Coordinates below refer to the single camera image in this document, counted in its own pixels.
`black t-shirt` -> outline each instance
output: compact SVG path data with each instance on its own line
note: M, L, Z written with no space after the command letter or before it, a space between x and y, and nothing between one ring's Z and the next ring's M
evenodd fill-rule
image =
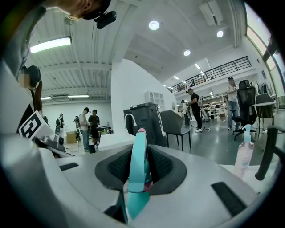
M198 105L199 95L196 93L192 93L191 101L193 101L195 98L197 98L197 102L195 102L194 104L191 104L191 108L193 112L197 113L197 112L200 112L200 108Z
M88 118L88 122L91 122L91 129L96 129L98 127L98 124L100 124L100 118L98 116L94 117L94 116L89 116Z
M63 118L61 117L61 118L59 119L59 121L61 122L60 128L63 128L63 124L62 124L62 123L64 122L64 121L63 121Z

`light blue jeans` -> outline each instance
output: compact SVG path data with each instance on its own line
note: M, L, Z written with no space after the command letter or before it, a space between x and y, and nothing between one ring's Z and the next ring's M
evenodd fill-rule
M81 134L83 136L83 146L84 150L89 150L89 131L88 130L81 130Z
M240 107L238 102L228 101L228 127L232 128L232 116L238 117L240 115ZM240 126L239 122L236 122L236 128Z

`round ceiling light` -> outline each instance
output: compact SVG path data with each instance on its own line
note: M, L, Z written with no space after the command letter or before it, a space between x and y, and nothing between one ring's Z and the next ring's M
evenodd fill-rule
M191 54L191 51L190 50L186 50L185 52L184 52L184 56L188 56L188 55L190 55Z
M218 31L218 32L217 32L217 37L222 37L222 36L223 36L223 34L224 34L224 32L223 32L223 31Z
M153 20L150 22L149 27L151 30L157 30L159 28L159 23Z

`balcony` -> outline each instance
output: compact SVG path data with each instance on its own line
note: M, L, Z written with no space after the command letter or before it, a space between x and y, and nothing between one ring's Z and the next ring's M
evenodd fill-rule
M224 75L251 67L252 65L250 64L248 60L248 56L236 59L234 61L225 63L221 66L215 67L211 70L207 70L203 72L202 74L198 74L194 77L191 77L184 82L181 82L175 86L173 86L172 93L177 93L182 90L188 89L190 87L208 82L212 79L222 77Z

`black pants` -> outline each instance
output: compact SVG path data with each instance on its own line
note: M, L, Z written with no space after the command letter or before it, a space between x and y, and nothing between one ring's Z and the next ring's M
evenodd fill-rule
M188 118L188 114L184 114L184 120L185 120L185 125L188 126L189 125L189 118Z
M197 124L198 124L198 128L201 129L202 128L202 120L201 120L201 117L200 117L200 110L196 110L195 112L193 111L193 115L197 121Z

